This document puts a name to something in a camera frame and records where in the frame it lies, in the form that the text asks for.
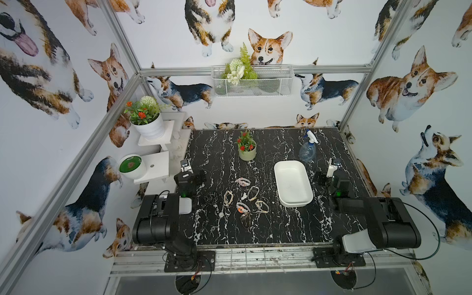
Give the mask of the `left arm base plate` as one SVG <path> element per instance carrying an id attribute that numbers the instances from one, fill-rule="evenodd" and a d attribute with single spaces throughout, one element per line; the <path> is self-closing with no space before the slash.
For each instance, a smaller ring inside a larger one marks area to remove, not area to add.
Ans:
<path id="1" fill-rule="evenodd" d="M 167 253 L 164 272 L 212 272 L 215 270 L 215 262 L 215 251 L 197 251 L 191 256 L 180 256 L 177 254 Z"/>

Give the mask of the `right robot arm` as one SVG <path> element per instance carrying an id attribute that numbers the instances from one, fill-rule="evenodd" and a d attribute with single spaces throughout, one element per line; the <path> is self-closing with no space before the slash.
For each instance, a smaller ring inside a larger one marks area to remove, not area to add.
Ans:
<path id="1" fill-rule="evenodd" d="M 341 214 L 364 217 L 366 229 L 339 236 L 333 242 L 335 258 L 347 258 L 376 250 L 419 248 L 420 232 L 403 202 L 397 198 L 352 197 L 344 172 L 315 172 L 315 181 L 325 188 L 331 208 Z"/>

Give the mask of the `pink white watch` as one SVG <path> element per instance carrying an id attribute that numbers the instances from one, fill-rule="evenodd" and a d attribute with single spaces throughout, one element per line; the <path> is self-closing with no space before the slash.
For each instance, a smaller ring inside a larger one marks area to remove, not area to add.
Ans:
<path id="1" fill-rule="evenodd" d="M 243 177 L 236 179 L 235 182 L 239 184 L 241 187 L 247 187 L 251 185 L 251 181 Z"/>

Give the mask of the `white storage box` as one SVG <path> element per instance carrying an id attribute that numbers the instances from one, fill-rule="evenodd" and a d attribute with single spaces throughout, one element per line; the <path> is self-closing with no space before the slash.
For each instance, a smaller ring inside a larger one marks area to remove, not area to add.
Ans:
<path id="1" fill-rule="evenodd" d="M 313 200 L 305 166 L 300 161 L 280 161 L 274 165 L 280 203 L 288 208 L 304 207 Z"/>

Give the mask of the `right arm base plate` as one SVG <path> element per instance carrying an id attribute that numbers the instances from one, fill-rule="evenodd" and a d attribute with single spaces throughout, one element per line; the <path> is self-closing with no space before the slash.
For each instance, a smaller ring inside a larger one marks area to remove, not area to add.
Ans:
<path id="1" fill-rule="evenodd" d="M 342 253 L 331 247 L 315 247 L 312 249 L 312 253 L 311 261 L 318 268 L 347 267 L 348 265 L 364 267 L 366 265 L 361 254 Z"/>

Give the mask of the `orange white watch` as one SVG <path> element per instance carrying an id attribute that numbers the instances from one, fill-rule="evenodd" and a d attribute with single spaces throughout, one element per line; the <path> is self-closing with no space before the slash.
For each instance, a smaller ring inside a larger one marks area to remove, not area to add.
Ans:
<path id="1" fill-rule="evenodd" d="M 243 202 L 237 202 L 236 203 L 237 211 L 241 214 L 246 214 L 249 213 L 251 210 L 248 205 L 246 205 Z"/>

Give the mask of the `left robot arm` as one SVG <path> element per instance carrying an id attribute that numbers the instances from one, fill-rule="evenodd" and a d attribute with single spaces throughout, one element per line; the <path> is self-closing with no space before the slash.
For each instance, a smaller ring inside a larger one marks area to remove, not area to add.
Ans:
<path id="1" fill-rule="evenodd" d="M 179 229 L 181 215 L 192 212 L 197 188 L 206 182 L 203 170 L 175 175 L 178 191 L 169 190 L 144 197 L 132 229 L 133 242 L 142 246 L 162 246 L 167 252 L 167 272 L 190 271 L 199 265 L 196 245 Z"/>

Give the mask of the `black watch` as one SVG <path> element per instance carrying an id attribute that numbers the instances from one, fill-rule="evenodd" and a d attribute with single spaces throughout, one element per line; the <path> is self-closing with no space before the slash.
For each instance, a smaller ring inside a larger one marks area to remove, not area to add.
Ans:
<path id="1" fill-rule="evenodd" d="M 244 228 L 249 229 L 252 225 L 251 214 L 249 212 L 243 213 L 240 217 L 240 222 Z"/>

